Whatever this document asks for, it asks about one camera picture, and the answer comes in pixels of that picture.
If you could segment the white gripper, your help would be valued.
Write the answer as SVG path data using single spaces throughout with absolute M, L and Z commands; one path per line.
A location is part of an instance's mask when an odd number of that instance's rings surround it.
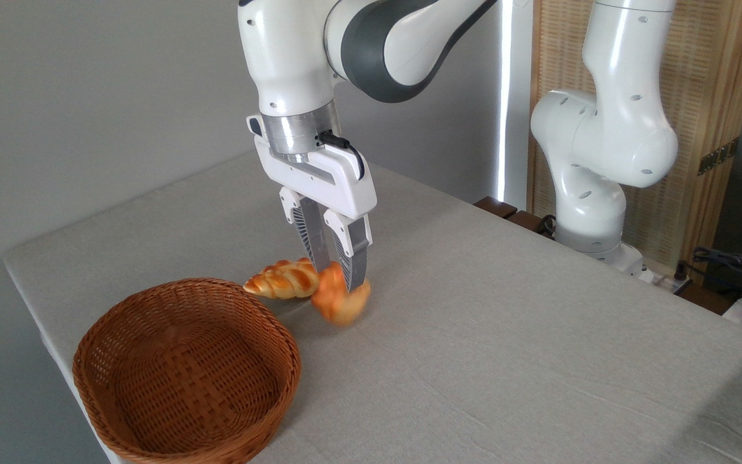
M 262 115 L 247 118 L 260 164 L 269 179 L 283 186 L 280 199 L 286 220 L 296 229 L 316 271 L 330 266 L 319 204 L 328 208 L 347 290 L 352 293 L 367 276 L 368 247 L 373 244 L 366 214 L 377 206 L 373 177 L 365 158 L 347 140 L 327 130 L 314 138 L 306 162 L 292 162 L 271 149 Z

